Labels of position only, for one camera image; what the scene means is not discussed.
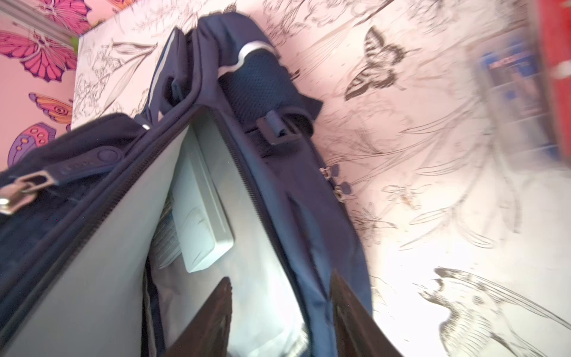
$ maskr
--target floral sketch wallpaper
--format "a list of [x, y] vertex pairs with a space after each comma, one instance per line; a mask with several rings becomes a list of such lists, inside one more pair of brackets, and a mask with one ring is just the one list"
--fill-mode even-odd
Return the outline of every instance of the floral sketch wallpaper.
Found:
[[144, 0], [82, 37], [72, 126], [140, 112], [171, 29], [224, 9], [254, 19], [299, 90], [324, 101], [314, 141], [352, 188], [374, 318], [394, 345], [568, 356], [570, 171], [511, 169], [467, 56], [525, 2]]

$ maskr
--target zipper pull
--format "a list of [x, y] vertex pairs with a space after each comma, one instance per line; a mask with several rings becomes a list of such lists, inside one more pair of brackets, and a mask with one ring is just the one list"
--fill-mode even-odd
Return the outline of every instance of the zipper pull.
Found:
[[341, 182], [338, 186], [335, 186], [335, 197], [341, 203], [347, 201], [347, 196], [351, 195], [353, 190], [347, 181]]
[[323, 177], [325, 177], [326, 180], [329, 180], [332, 177], [339, 176], [339, 164], [336, 163], [333, 166], [320, 167], [319, 171], [321, 172]]
[[0, 213], [12, 215], [30, 204], [38, 191], [92, 175], [111, 171], [122, 159], [123, 152], [114, 146], [101, 146], [44, 167], [43, 170], [18, 177], [13, 183], [0, 187]]

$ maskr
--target butterfly wallpaper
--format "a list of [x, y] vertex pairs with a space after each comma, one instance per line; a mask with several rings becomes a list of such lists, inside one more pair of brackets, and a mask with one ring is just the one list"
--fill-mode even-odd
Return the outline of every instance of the butterfly wallpaper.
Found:
[[0, 15], [0, 170], [70, 130], [76, 68], [71, 48]]
[[17, 0], [71, 34], [82, 35], [136, 0]]

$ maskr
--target zipper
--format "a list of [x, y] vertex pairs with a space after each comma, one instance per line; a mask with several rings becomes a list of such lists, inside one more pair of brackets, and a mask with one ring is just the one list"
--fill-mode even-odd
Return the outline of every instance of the zipper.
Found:
[[196, 110], [186, 121], [175, 122], [161, 136], [165, 139], [158, 143], [153, 150], [141, 160], [141, 162], [131, 171], [129, 176], [122, 180], [120, 186], [115, 189], [112, 196], [97, 210], [91, 217], [95, 218], [91, 222], [86, 222], [80, 232], [75, 236], [71, 245], [60, 254], [50, 268], [46, 271], [40, 281], [27, 295], [26, 299], [14, 311], [10, 319], [0, 329], [0, 351], [5, 347], [10, 338], [15, 334], [21, 323], [27, 318], [28, 312], [33, 306], [39, 303], [43, 293], [48, 290], [57, 281], [57, 278], [67, 269], [73, 259], [79, 254], [82, 248], [87, 244], [96, 230], [101, 226], [103, 221], [109, 216], [113, 209], [119, 204], [120, 200], [125, 196], [128, 190], [135, 184], [139, 177], [148, 169], [156, 158], [164, 151], [164, 149], [188, 126], [194, 115], [203, 113], [203, 110]]
[[48, 165], [41, 171], [18, 177], [0, 187], [0, 213], [12, 215], [32, 203], [38, 192], [50, 186], [63, 186], [89, 176], [111, 171], [123, 160], [121, 150], [100, 146], [84, 154]]
[[[236, 143], [236, 141], [234, 140], [234, 138], [230, 134], [228, 127], [224, 123], [222, 123], [222, 121], [218, 118], [218, 116], [215, 113], [211, 113], [211, 114], [212, 114], [214, 123], [216, 124], [216, 127], [218, 128], [218, 132], [222, 136], [222, 140], [224, 140], [224, 144], [226, 144], [226, 148], [228, 148], [228, 150], [230, 152], [230, 156], [232, 156], [232, 160], [234, 161], [234, 164], [238, 168], [238, 173], [240, 174], [240, 177], [242, 178], [242, 181], [246, 186], [246, 190], [248, 191], [248, 194], [249, 194], [250, 198], [252, 199], [252, 202], [254, 203], [254, 208], [255, 208], [255, 210], [258, 214], [258, 217], [259, 217], [260, 221], [262, 222], [262, 225], [264, 226], [264, 229], [265, 229], [265, 231], [268, 234], [268, 237], [270, 239], [270, 244], [271, 244], [272, 248], [274, 249], [275, 254], [278, 256], [278, 260], [280, 260], [282, 267], [284, 268], [285, 274], [289, 280], [289, 283], [293, 289], [293, 293], [294, 293], [294, 295], [297, 299], [298, 305], [300, 307], [301, 315], [303, 317], [305, 325], [308, 326], [309, 325], [309, 314], [307, 312], [307, 306], [305, 305], [305, 300], [303, 299], [303, 297], [301, 295], [301, 288], [299, 287], [299, 285], [297, 283], [297, 279], [295, 278], [295, 273], [293, 272], [293, 269], [289, 265], [286, 254], [285, 254], [283, 247], [282, 247], [282, 243], [279, 240], [278, 234], [274, 228], [274, 224], [272, 223], [272, 220], [270, 218], [270, 213], [268, 212], [266, 205], [264, 204], [264, 202], [262, 200], [262, 195], [258, 191], [258, 187], [255, 184], [251, 183], [254, 179], [252, 177], [251, 172], [247, 168], [248, 166], [245, 162], [246, 160], [243, 158], [239, 149], [237, 149], [238, 144]], [[307, 348], [309, 351], [309, 355], [313, 356], [312, 336], [311, 336], [311, 333], [308, 333], [307, 335], [308, 335]]]

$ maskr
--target bird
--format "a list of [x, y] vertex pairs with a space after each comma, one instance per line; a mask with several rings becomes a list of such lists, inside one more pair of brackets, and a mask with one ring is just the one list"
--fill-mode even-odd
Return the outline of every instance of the bird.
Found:
[[513, 331], [502, 312], [505, 304], [518, 305], [571, 330], [569, 322], [497, 283], [451, 268], [438, 267], [435, 273], [440, 278], [416, 285], [424, 299], [450, 310], [440, 324], [440, 340], [450, 357], [478, 357], [492, 340], [517, 357], [546, 357]]

